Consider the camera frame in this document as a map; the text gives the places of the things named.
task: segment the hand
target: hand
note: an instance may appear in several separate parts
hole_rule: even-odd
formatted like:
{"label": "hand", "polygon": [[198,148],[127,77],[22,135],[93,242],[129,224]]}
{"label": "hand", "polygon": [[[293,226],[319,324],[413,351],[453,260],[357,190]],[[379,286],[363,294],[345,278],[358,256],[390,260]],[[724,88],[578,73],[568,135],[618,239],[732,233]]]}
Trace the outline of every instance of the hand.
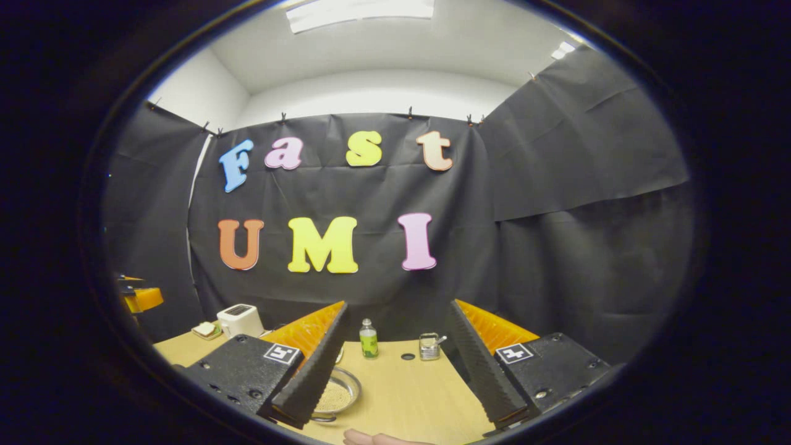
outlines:
{"label": "hand", "polygon": [[408,440],[396,439],[391,435],[377,434],[367,435],[355,429],[347,429],[343,432],[343,443],[346,445],[432,445],[425,442],[409,442]]}

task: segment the blue letter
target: blue letter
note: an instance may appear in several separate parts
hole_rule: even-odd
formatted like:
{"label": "blue letter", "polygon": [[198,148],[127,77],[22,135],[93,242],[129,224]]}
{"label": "blue letter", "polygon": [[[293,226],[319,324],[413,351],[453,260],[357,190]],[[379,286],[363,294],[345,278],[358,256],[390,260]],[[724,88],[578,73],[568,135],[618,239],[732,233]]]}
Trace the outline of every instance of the blue letter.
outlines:
{"label": "blue letter", "polygon": [[248,139],[220,157],[222,168],[225,169],[225,193],[231,193],[247,179],[247,175],[240,169],[246,170],[250,166],[250,158],[245,153],[250,150],[252,150],[252,141]]}

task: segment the letter m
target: letter m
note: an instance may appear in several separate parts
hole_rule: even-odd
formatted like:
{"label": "letter m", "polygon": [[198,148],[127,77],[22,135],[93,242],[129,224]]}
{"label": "letter m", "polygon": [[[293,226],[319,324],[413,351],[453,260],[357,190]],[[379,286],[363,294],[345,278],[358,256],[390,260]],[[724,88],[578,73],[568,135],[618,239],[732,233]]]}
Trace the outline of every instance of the letter m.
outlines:
{"label": "letter m", "polygon": [[305,261],[305,254],[310,258],[313,268],[318,272],[324,268],[327,257],[332,254],[327,270],[330,273],[355,273],[359,267],[352,255],[351,235],[357,226],[357,220],[350,216],[339,216],[330,222],[330,226],[322,238],[310,218],[294,218],[289,221],[293,230],[293,256],[289,263],[291,272],[308,272],[310,264]]}

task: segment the white wall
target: white wall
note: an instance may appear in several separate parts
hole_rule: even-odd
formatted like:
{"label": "white wall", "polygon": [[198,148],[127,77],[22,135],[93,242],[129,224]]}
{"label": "white wall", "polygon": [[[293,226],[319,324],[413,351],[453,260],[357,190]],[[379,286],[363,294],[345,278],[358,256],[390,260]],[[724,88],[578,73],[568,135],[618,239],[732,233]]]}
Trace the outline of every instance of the white wall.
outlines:
{"label": "white wall", "polygon": [[149,101],[201,127],[234,129],[239,113],[250,94],[225,69],[211,48],[190,58],[166,78],[149,96]]}
{"label": "white wall", "polygon": [[518,86],[460,74],[420,70],[366,70],[293,82],[251,97],[236,128],[286,119],[354,112],[406,113],[474,122]]}

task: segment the orange letter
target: orange letter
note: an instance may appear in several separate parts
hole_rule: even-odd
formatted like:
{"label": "orange letter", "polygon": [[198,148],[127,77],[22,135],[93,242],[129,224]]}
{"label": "orange letter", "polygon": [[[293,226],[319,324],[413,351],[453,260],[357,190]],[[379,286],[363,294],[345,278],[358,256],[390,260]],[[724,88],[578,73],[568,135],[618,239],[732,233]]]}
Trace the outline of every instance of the orange letter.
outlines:
{"label": "orange letter", "polygon": [[445,171],[453,167],[453,160],[442,157],[442,147],[450,146],[450,141],[440,137],[439,131],[429,131],[418,138],[423,145],[423,161],[432,170]]}
{"label": "orange letter", "polygon": [[258,234],[263,229],[260,219],[248,219],[244,228],[248,230],[248,252],[244,257],[237,256],[234,246],[239,222],[223,219],[217,224],[220,228],[220,258],[226,266],[236,270],[248,270],[258,262]]}

